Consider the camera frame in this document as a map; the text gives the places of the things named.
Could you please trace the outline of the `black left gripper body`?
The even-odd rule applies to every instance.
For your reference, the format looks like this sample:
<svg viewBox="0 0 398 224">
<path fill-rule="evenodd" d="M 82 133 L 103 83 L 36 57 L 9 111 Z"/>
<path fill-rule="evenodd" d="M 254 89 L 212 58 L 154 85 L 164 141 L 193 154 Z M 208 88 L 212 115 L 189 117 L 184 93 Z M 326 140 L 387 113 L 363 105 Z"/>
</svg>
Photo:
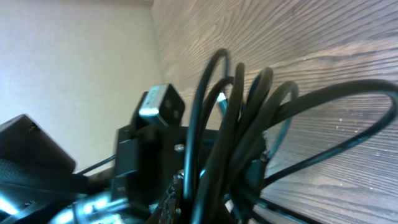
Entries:
<svg viewBox="0 0 398 224">
<path fill-rule="evenodd" d="M 130 206 L 148 208 L 164 196 L 173 175 L 184 167 L 186 126 L 150 124 L 139 116 L 141 96 L 129 125 L 118 129 L 111 198 L 126 199 Z"/>
</svg>

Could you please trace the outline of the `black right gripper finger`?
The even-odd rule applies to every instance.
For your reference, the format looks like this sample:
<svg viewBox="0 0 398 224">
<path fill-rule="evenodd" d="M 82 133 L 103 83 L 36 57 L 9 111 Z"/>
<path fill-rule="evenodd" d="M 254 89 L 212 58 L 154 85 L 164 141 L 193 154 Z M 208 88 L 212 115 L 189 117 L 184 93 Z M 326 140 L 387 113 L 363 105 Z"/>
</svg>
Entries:
<svg viewBox="0 0 398 224">
<path fill-rule="evenodd" d="M 154 213 L 150 216 L 149 224 L 181 223 L 182 192 L 183 175 L 175 174 L 164 197 L 158 203 Z"/>
</svg>

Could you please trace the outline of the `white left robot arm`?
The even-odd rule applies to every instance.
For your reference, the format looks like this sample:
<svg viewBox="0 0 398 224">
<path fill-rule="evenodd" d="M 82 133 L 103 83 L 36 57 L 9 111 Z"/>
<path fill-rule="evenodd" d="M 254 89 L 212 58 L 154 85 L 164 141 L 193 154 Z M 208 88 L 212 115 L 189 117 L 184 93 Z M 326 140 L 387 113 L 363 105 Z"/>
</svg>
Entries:
<svg viewBox="0 0 398 224">
<path fill-rule="evenodd" d="M 1 126 L 2 223 L 180 223 L 185 127 L 158 129 L 134 113 L 118 131 L 115 166 L 91 177 L 26 115 Z"/>
</svg>

